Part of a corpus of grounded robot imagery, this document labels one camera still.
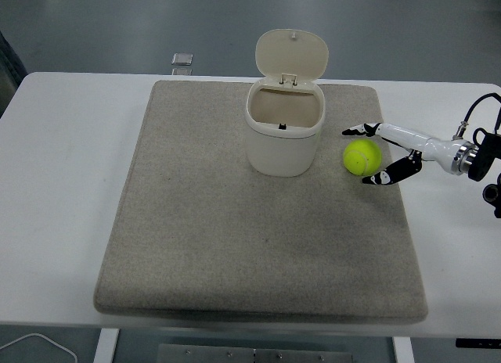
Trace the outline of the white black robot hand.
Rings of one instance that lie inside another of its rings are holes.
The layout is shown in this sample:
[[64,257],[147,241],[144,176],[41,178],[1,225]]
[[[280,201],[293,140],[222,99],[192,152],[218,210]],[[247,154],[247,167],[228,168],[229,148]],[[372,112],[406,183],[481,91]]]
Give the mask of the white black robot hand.
[[393,185],[422,169],[423,161],[433,161],[449,174],[460,174],[461,140],[443,141],[429,135],[387,123],[364,123],[342,131],[346,136],[379,136],[383,140],[406,149],[409,155],[388,165],[375,175],[362,179],[364,184]]

